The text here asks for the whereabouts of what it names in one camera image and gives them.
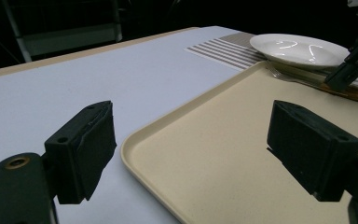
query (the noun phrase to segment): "plastic tray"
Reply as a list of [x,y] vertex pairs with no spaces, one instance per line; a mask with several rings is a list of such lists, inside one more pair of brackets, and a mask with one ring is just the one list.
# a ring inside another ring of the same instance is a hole
[[274,100],[358,137],[357,102],[275,79],[261,62],[131,134],[121,158],[183,223],[349,223],[351,195],[318,202],[267,151]]

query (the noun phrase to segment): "table edge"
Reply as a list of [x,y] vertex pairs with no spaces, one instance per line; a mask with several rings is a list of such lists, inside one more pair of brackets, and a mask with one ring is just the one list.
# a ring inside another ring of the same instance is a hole
[[145,37],[128,40],[128,41],[124,41],[124,42],[118,42],[116,44],[103,46],[103,47],[99,47],[99,48],[95,48],[95,49],[86,49],[86,50],[81,50],[81,51],[70,53],[70,54],[64,54],[64,55],[57,56],[57,57],[47,58],[44,60],[34,61],[34,62],[30,62],[30,63],[21,63],[21,64],[9,66],[9,67],[3,67],[3,68],[0,68],[0,76],[9,75],[12,73],[16,73],[16,72],[20,72],[20,71],[24,71],[24,70],[28,70],[28,69],[33,69],[36,67],[46,66],[46,65],[50,65],[50,64],[54,64],[54,63],[70,61],[73,59],[106,52],[108,50],[126,48],[131,45],[143,43],[143,42],[157,39],[157,38],[160,38],[160,37],[163,37],[166,35],[173,35],[173,34],[181,33],[183,31],[198,29],[198,28],[199,27],[188,27],[188,28],[179,29],[179,30],[175,30],[175,31],[169,31],[169,32],[161,33],[161,34],[157,34],[157,35],[150,35],[150,36],[145,36]]

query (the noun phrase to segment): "black background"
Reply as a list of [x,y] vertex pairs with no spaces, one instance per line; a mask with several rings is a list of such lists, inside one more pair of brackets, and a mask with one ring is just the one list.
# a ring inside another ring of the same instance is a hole
[[[11,0],[21,2],[29,0]],[[53,0],[33,0],[33,2],[54,2]],[[281,1],[207,1],[181,0],[177,4],[167,0],[118,0],[123,40],[131,40],[147,35],[155,35],[186,27],[224,26],[227,28],[259,34],[292,34],[320,38],[349,48],[358,36],[358,16],[356,7],[348,7],[344,0],[281,0]],[[67,8],[71,15],[75,8]],[[74,20],[56,18],[52,28],[76,25],[79,21],[93,23],[105,20],[109,7],[83,8],[82,16],[71,16]],[[24,22],[37,25],[38,10],[19,13]],[[44,55],[48,58],[69,51]],[[24,63],[20,50],[9,25],[5,11],[0,4],[0,67]]]

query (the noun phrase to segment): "ceramic plate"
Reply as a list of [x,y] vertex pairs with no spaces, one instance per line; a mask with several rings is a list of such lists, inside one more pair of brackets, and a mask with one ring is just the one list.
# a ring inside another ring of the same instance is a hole
[[349,55],[340,45],[302,35],[256,35],[250,43],[271,61],[306,69],[337,67]]

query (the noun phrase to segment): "white table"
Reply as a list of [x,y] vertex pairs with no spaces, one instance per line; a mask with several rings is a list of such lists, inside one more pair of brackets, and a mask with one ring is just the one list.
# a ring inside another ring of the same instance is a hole
[[115,155],[90,201],[56,202],[60,223],[178,223],[127,171],[120,147],[134,131],[238,74],[184,50],[237,32],[189,29],[72,60],[1,69],[0,161],[23,152],[42,155],[44,142],[83,107],[111,100]]

